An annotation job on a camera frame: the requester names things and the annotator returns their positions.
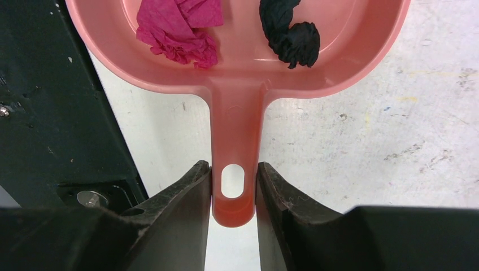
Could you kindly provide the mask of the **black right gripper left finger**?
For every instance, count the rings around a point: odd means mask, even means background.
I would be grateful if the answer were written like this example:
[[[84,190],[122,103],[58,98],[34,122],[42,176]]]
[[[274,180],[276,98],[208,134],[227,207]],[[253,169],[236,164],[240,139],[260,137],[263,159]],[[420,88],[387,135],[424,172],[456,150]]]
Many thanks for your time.
[[[203,270],[211,168],[116,214],[105,208],[2,208],[2,270]]]

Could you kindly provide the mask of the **pink plastic dustpan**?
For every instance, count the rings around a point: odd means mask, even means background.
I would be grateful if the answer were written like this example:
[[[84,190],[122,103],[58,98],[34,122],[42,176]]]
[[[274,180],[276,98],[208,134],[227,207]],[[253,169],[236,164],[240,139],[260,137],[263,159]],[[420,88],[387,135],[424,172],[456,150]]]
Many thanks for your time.
[[[264,36],[259,1],[224,1],[224,24],[210,29],[219,51],[210,69],[153,55],[136,39],[139,1],[67,1],[76,30],[112,73],[141,89],[194,94],[209,106],[212,211],[222,226],[248,223],[264,112],[280,98],[320,98],[364,78],[385,57],[405,21],[410,1],[302,1],[295,21],[313,22],[319,58],[311,68],[289,69]]]

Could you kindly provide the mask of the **magenta paper scrap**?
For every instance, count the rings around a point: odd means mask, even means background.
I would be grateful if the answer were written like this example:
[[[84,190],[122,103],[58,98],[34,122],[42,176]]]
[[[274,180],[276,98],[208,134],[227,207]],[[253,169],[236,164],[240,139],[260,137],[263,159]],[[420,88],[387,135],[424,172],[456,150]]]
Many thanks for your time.
[[[224,24],[221,1],[142,1],[136,37],[154,55],[208,69],[217,65],[214,38],[206,28]]]

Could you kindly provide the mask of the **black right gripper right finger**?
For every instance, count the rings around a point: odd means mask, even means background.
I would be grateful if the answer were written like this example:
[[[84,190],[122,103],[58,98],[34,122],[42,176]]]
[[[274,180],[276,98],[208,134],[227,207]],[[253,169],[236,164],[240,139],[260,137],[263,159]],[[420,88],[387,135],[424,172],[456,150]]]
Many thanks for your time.
[[[256,186],[262,270],[477,270],[478,210],[357,206],[339,213],[268,163]]]

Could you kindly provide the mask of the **black paper scrap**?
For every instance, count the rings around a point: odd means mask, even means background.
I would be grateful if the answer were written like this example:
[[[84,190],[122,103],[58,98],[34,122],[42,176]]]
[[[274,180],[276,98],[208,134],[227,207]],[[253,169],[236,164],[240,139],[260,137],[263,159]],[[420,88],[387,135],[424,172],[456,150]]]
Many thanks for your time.
[[[294,8],[300,0],[261,0],[259,16],[268,46],[287,63],[289,69],[298,65],[311,68],[319,57],[320,34],[314,23],[291,24]]]

